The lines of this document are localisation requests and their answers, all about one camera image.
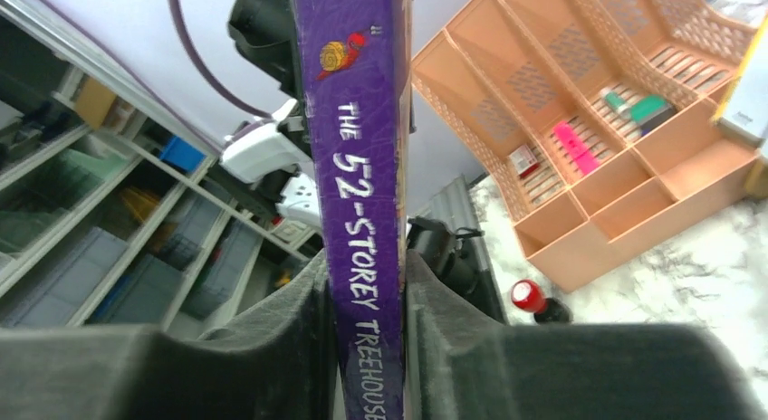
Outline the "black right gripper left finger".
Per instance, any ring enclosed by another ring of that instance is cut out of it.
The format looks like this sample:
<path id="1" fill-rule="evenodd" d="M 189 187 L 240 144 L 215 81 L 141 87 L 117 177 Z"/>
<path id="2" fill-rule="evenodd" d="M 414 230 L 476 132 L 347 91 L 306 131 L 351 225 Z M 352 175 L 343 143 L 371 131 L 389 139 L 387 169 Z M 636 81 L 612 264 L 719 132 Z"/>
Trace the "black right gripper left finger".
<path id="1" fill-rule="evenodd" d="M 200 339 L 148 325 L 5 329 L 4 419 L 329 419 L 326 259 Z"/>

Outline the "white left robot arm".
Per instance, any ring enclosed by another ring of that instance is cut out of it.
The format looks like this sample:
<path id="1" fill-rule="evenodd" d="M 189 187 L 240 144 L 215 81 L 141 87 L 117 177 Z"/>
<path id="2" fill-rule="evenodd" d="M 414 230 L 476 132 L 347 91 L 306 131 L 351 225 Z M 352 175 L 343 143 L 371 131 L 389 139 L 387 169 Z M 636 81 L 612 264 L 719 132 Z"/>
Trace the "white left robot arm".
<path id="1" fill-rule="evenodd" d="M 238 53 L 279 82 L 287 101 L 244 126 L 220 159 L 232 177 L 254 186 L 258 213 L 321 226 L 317 186 L 301 166 L 312 160 L 293 0 L 235 0 L 228 33 Z"/>

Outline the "white Furniture Decorate book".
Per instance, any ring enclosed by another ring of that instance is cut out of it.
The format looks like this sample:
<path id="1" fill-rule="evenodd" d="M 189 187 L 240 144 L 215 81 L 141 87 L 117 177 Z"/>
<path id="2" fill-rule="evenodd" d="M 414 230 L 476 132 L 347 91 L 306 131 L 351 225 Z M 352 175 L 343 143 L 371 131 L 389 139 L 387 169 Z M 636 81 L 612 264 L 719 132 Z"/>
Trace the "white Furniture Decorate book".
<path id="1" fill-rule="evenodd" d="M 767 17 L 729 82 L 712 122 L 754 148 L 767 140 Z"/>

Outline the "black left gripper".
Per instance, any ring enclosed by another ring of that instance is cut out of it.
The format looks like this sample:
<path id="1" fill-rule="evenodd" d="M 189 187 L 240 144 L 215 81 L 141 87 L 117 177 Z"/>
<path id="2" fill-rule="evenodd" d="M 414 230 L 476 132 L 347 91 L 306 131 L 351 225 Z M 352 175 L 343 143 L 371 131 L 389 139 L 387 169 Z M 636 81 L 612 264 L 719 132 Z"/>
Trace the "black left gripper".
<path id="1" fill-rule="evenodd" d="M 228 33 L 240 55 L 279 81 L 283 93 L 303 97 L 293 0 L 235 0 Z"/>

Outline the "purple 52-Storey Treehouse book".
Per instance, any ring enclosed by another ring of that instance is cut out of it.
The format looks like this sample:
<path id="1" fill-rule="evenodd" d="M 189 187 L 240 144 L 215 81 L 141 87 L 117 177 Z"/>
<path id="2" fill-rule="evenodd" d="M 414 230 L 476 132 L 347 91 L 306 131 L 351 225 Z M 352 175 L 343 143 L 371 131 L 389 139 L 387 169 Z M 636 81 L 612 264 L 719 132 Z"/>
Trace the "purple 52-Storey Treehouse book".
<path id="1" fill-rule="evenodd" d="M 294 0 L 349 419 L 404 415 L 412 0 Z"/>

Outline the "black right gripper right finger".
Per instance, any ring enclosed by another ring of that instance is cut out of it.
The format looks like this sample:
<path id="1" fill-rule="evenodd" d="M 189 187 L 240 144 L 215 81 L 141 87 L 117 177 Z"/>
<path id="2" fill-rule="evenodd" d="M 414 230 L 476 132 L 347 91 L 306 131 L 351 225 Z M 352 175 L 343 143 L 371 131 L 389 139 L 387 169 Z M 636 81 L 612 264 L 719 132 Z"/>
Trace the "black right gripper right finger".
<path id="1" fill-rule="evenodd" d="M 751 390 L 725 347 L 677 324 L 509 326 L 405 270 L 416 419 L 747 419 Z"/>

